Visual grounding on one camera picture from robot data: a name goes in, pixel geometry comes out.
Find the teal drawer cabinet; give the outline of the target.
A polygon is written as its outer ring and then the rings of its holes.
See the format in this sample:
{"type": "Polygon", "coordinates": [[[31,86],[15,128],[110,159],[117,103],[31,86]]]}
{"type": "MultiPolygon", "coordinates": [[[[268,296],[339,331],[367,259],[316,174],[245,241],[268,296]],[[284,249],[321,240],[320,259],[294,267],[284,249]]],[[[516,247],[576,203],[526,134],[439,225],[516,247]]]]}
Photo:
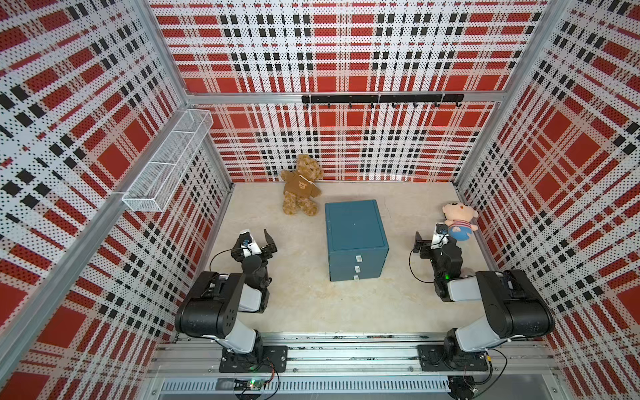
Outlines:
{"type": "Polygon", "coordinates": [[[376,200],[325,205],[328,253],[338,250],[388,248],[376,200]]]}

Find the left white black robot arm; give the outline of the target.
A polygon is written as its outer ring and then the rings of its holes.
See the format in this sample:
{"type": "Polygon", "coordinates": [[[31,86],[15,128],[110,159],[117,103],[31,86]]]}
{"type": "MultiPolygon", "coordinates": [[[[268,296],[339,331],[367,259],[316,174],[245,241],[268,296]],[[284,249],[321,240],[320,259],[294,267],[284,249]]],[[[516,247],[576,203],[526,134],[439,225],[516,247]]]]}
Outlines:
{"type": "Polygon", "coordinates": [[[240,263],[240,273],[205,271],[198,275],[175,316],[175,328],[190,338],[215,341],[227,352],[263,356],[259,331],[239,320],[240,313],[264,313],[270,298],[272,278],[268,260],[278,251],[272,236],[264,233],[266,244],[258,245],[248,230],[238,235],[229,250],[240,263]]]}

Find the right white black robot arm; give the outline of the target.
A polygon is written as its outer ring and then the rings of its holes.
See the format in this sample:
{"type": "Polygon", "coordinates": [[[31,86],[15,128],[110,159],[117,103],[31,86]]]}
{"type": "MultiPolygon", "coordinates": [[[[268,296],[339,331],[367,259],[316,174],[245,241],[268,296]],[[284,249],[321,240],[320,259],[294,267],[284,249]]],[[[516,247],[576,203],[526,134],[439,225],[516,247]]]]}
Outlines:
{"type": "Polygon", "coordinates": [[[443,343],[447,353],[481,353],[513,339],[541,338],[554,330],[553,314],[525,272],[485,270],[463,276],[462,250],[446,224],[437,224],[430,240],[415,233],[412,252],[430,261],[433,278],[429,282],[445,303],[483,305],[483,316],[447,333],[443,343]]]}

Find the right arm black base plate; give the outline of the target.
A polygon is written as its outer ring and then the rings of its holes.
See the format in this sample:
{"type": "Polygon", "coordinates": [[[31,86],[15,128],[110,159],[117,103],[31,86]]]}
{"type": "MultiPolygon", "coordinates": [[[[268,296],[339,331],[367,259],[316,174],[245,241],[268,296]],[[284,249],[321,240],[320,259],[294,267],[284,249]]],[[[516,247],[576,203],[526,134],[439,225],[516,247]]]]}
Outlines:
{"type": "Polygon", "coordinates": [[[488,372],[484,353],[465,353],[458,349],[446,350],[444,345],[419,345],[418,361],[423,372],[488,372]]]}

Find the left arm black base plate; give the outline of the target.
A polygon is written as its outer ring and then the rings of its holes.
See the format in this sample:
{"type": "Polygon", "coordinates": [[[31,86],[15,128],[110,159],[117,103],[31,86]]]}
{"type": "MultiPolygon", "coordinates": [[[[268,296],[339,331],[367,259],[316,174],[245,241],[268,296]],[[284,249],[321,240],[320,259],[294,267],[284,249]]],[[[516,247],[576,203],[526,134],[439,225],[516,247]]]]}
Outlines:
{"type": "Polygon", "coordinates": [[[233,353],[223,349],[220,373],[283,373],[288,362],[287,346],[263,346],[253,353],[233,353]]]}

